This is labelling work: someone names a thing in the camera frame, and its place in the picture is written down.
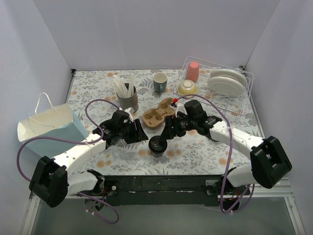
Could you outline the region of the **black coffee cup lid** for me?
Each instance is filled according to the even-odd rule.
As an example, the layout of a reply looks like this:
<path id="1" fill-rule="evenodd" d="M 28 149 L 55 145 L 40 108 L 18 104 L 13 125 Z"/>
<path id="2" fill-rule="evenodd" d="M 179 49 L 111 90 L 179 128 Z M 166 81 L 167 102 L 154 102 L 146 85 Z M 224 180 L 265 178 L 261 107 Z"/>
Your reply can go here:
<path id="1" fill-rule="evenodd" d="M 151 150 L 166 150 L 167 149 L 167 141 L 161 141 L 160 136 L 153 136 L 148 143 L 148 147 Z"/>

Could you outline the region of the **dark takeout coffee cup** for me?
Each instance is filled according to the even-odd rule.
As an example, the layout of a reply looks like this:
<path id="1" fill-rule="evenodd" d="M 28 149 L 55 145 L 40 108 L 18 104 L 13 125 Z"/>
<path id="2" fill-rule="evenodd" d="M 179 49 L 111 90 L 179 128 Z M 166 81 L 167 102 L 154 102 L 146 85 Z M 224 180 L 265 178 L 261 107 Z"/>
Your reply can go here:
<path id="1" fill-rule="evenodd" d="M 151 150 L 152 154 L 154 157 L 161 157 L 163 156 L 164 150 L 156 151 L 156 150 Z"/>

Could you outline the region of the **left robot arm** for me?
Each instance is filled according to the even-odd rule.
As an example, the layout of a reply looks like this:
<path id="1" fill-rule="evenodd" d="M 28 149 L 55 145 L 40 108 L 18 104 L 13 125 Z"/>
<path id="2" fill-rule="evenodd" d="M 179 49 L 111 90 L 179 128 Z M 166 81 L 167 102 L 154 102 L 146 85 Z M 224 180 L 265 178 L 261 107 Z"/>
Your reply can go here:
<path id="1" fill-rule="evenodd" d="M 92 169 L 74 175 L 73 172 L 94 155 L 106 150 L 118 141 L 127 144 L 148 140 L 139 119 L 121 110 L 100 124 L 99 128 L 66 152 L 48 158 L 42 157 L 35 168 L 29 189 L 51 208 L 58 206 L 67 195 L 87 192 L 98 196 L 104 191 L 105 177 Z"/>

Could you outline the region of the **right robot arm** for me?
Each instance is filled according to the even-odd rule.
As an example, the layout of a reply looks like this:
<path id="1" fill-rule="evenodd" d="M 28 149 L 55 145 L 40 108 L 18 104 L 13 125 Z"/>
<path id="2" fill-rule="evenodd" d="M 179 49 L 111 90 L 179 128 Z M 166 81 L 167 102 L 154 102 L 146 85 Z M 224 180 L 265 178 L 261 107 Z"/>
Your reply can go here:
<path id="1" fill-rule="evenodd" d="M 222 191 L 226 194 L 234 194 L 239 187 L 251 184 L 272 188 L 292 169 L 277 138 L 270 136 L 264 139 L 229 127 L 221 118 L 207 115 L 197 100 L 176 105 L 175 114 L 165 119 L 160 139 L 165 141 L 182 137 L 191 130 L 227 144 L 250 159 L 250 166 L 228 170 L 226 179 L 221 182 Z"/>

